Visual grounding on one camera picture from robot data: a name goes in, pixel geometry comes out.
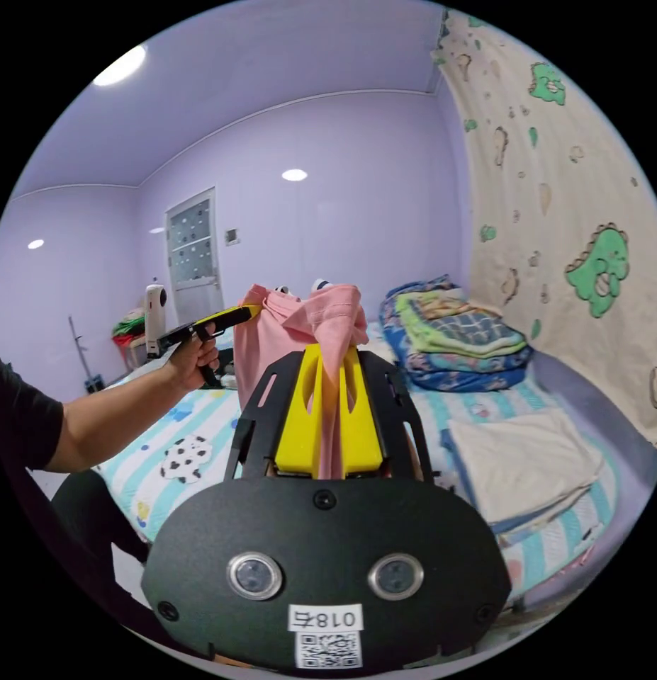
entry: door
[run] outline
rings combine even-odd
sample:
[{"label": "door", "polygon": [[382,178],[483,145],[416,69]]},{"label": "door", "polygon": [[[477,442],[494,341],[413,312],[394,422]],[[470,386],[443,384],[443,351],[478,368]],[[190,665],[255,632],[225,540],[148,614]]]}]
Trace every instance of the door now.
[{"label": "door", "polygon": [[211,189],[167,213],[167,264],[177,321],[188,324],[224,309]]}]

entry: label sticker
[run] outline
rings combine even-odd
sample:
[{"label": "label sticker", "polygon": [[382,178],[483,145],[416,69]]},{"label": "label sticker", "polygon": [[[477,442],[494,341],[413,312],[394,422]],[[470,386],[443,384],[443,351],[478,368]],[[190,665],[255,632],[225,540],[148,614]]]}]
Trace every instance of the label sticker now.
[{"label": "label sticker", "polygon": [[296,633],[295,664],[310,669],[362,668],[360,633]]},{"label": "label sticker", "polygon": [[291,633],[356,633],[363,629],[364,613],[360,604],[326,607],[291,604],[288,607]]}]

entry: pink cloth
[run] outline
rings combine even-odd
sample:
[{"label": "pink cloth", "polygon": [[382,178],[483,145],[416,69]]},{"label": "pink cloth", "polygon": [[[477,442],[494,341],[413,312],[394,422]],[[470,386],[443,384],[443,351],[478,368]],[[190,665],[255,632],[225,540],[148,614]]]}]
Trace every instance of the pink cloth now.
[{"label": "pink cloth", "polygon": [[325,369],[321,477],[340,468],[337,436],[339,370],[350,346],[369,341],[361,293],[353,285],[334,285],[312,293],[308,300],[254,285],[241,305],[262,311],[234,328],[234,367],[241,409],[269,364],[289,352],[319,343]]}]

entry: cartoon print curtain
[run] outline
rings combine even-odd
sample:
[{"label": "cartoon print curtain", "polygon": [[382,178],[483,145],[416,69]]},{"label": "cartoon print curtain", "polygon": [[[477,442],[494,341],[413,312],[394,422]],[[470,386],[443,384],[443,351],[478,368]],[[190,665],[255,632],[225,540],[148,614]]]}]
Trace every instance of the cartoon print curtain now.
[{"label": "cartoon print curtain", "polygon": [[432,59],[464,121],[472,301],[596,385],[657,448],[657,202],[565,75],[444,11]]}]

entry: person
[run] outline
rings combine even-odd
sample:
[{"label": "person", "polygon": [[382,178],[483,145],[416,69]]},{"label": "person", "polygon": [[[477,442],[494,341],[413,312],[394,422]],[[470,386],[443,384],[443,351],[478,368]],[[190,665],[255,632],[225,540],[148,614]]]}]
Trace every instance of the person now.
[{"label": "person", "polygon": [[[214,324],[208,331],[214,333]],[[189,654],[167,636],[150,609],[116,584],[111,542],[142,562],[147,547],[92,468],[203,387],[201,366],[217,370],[218,364],[214,339],[203,343],[194,335],[160,368],[61,403],[26,383],[0,358],[0,458],[31,523],[78,585],[122,625]],[[50,504],[27,470],[73,474]]]}]

